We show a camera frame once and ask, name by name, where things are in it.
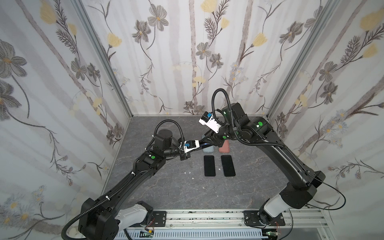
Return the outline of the black smartphone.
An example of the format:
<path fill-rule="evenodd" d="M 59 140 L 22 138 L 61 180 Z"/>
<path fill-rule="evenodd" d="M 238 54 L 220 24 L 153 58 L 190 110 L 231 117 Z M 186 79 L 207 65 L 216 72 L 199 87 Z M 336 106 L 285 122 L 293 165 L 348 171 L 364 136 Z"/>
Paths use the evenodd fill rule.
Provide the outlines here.
<path fill-rule="evenodd" d="M 231 155 L 222 155 L 221 162 L 223 166 L 224 176 L 225 177 L 235 177 L 236 171 Z"/>

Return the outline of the pink phone case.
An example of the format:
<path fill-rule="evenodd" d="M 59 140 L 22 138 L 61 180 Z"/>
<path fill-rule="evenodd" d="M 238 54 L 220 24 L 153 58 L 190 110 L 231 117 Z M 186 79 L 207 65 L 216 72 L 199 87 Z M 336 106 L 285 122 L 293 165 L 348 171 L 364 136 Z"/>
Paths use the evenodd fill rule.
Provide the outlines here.
<path fill-rule="evenodd" d="M 229 140 L 225 140 L 223 145 L 219 147 L 220 153 L 229 153 L 230 152 L 230 143 Z"/>

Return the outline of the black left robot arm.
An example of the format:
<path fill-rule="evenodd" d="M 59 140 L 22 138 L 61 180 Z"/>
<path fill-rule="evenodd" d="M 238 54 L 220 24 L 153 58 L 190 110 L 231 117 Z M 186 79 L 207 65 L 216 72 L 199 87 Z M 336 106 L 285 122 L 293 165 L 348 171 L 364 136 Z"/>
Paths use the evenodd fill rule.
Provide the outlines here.
<path fill-rule="evenodd" d="M 78 230 L 86 240 L 113 240 L 117 234 L 134 225 L 149 225 L 153 220 L 153 207 L 139 201 L 122 209 L 128 199 L 145 181 L 153 177 L 168 159 L 190 157 L 198 149 L 198 140 L 173 139 L 170 130 L 160 130 L 136 160 L 133 168 L 111 190 L 96 200 L 86 200 L 81 213 L 72 222 L 78 222 Z"/>

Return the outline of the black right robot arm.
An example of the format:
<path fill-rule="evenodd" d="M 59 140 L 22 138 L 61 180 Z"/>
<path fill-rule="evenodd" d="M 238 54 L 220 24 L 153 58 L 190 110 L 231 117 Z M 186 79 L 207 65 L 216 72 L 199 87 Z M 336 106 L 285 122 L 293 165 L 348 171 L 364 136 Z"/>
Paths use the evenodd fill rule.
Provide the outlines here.
<path fill-rule="evenodd" d="M 287 186 L 276 196 L 268 199 L 259 209 L 258 218 L 269 225 L 289 208 L 301 209 L 311 201 L 326 176 L 306 166 L 283 143 L 272 125 L 262 117 L 249 119 L 239 103 L 222 110 L 225 125 L 221 126 L 212 113 L 205 112 L 199 122 L 210 130 L 201 140 L 222 147 L 226 140 L 238 140 L 247 146 L 262 150 L 288 179 Z"/>

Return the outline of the phone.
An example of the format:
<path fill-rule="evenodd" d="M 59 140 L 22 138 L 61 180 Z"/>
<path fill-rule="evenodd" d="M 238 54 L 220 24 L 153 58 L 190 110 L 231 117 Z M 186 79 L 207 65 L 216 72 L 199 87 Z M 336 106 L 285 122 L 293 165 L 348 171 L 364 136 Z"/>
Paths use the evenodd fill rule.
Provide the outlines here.
<path fill-rule="evenodd" d="M 212 155 L 204 156 L 204 173 L 205 177 L 215 177 L 216 168 L 215 168 L 215 157 Z"/>
<path fill-rule="evenodd" d="M 211 140 L 208 140 L 208 139 L 199 140 L 199 149 L 205 149 L 213 146 L 214 144 Z"/>

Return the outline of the pale blue phone case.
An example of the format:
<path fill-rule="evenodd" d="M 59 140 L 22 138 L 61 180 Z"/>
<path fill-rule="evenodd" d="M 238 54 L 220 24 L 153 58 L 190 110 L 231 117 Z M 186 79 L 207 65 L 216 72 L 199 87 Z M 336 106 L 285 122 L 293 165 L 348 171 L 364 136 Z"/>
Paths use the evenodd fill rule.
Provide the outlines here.
<path fill-rule="evenodd" d="M 204 152 L 204 153 L 213 153 L 214 150 L 215 150 L 215 148 L 214 148 L 214 146 L 213 146 L 213 147 L 209 147 L 209 148 L 205 148 L 205 149 L 203 149 L 203 152 Z"/>

